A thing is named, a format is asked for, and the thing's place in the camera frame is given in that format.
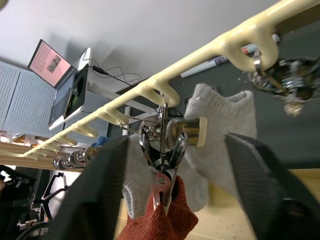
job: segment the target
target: gray sock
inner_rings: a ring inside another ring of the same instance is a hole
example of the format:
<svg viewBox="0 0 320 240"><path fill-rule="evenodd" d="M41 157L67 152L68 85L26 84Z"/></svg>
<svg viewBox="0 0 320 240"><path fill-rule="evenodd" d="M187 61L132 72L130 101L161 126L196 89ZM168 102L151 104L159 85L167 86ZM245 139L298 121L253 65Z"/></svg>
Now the gray sock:
<svg viewBox="0 0 320 240"><path fill-rule="evenodd" d="M209 198L208 180L194 170L184 157L179 164L177 175L184 183L186 203L195 213L204 208Z"/></svg>
<svg viewBox="0 0 320 240"><path fill-rule="evenodd" d="M151 170L137 134L129 137L122 194L131 219L144 216L151 193Z"/></svg>
<svg viewBox="0 0 320 240"><path fill-rule="evenodd" d="M253 93L243 91L231 97L223 97L210 86L197 84L184 118L193 120L199 117L207 117L208 121L205 145L189 145L185 158L200 175L237 197L224 134L231 132L257 137Z"/></svg>

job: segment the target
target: pink laptop screen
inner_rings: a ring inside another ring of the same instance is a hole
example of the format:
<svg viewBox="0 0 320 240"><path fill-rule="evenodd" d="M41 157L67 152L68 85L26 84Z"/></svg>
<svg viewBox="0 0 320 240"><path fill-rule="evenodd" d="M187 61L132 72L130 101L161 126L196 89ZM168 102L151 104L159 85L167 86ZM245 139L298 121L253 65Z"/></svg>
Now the pink laptop screen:
<svg viewBox="0 0 320 240"><path fill-rule="evenodd" d="M29 64L29 69L51 86L56 87L70 66L63 57L41 40Z"/></svg>

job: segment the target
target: cream plastic hanger rack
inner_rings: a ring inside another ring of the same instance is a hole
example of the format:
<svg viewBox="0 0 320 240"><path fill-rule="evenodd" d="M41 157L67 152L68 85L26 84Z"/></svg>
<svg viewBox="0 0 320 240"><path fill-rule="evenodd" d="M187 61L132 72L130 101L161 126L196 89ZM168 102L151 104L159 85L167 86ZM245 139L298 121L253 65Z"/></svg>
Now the cream plastic hanger rack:
<svg viewBox="0 0 320 240"><path fill-rule="evenodd" d="M179 103L180 97L169 86L168 81L180 75L186 70L201 64L216 56L225 56L238 69L245 72L255 72L254 60L241 51L241 47L254 43L258 46L263 70L270 68L278 58L278 47L271 35L277 24L320 3L320 0L282 0L263 12L249 18L234 29L218 36L212 42L201 47L180 61L167 67L163 71L151 76L128 92L117 97L113 101L98 108L93 113L72 124L70 127L51 137L41 145L27 151L24 154L0 150L1 155L11 157L28 157L38 159L41 155L47 155L47 150L60 152L62 149L54 141L75 146L77 141L68 137L68 134L76 132L88 137L96 137L98 132L88 124L97 118L109 123L128 125L129 118L120 113L117 108L138 96L143 96L157 105L164 105L164 99L155 90L168 97L169 107Z"/></svg>

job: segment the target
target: red cloth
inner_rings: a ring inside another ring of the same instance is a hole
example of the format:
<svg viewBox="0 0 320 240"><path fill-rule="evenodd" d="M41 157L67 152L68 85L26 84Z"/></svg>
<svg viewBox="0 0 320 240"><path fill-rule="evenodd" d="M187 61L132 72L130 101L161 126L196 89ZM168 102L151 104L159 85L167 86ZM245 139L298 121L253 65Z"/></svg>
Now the red cloth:
<svg viewBox="0 0 320 240"><path fill-rule="evenodd" d="M173 197L168 214L162 204L154 210L153 195L148 199L145 215L136 219L128 216L126 226L118 240L183 240L198 223L198 218L187 205L183 180L175 180L176 196Z"/></svg>

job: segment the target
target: white pegboard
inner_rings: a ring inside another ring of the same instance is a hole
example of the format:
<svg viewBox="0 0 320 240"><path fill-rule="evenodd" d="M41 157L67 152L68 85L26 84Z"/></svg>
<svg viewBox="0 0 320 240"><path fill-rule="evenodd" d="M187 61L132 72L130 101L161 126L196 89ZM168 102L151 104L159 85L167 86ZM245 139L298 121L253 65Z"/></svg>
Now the white pegboard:
<svg viewBox="0 0 320 240"><path fill-rule="evenodd" d="M48 127L55 92L36 74L21 69L3 130L47 138L62 131L62 126Z"/></svg>
<svg viewBox="0 0 320 240"><path fill-rule="evenodd" d="M95 110L109 103L110 101L111 100L109 98L87 91L85 95L84 108L82 112L68 120L65 123L65 128L70 127L75 122L81 120L85 116L89 115L90 113L94 112ZM93 144L98 140L100 136L107 136L108 125L109 123L107 121L97 118L96 120L89 123L89 127L98 131L98 137L83 136L75 132L68 134L68 136L81 144Z"/></svg>
<svg viewBox="0 0 320 240"><path fill-rule="evenodd" d="M3 128L20 69L0 62L0 129Z"/></svg>

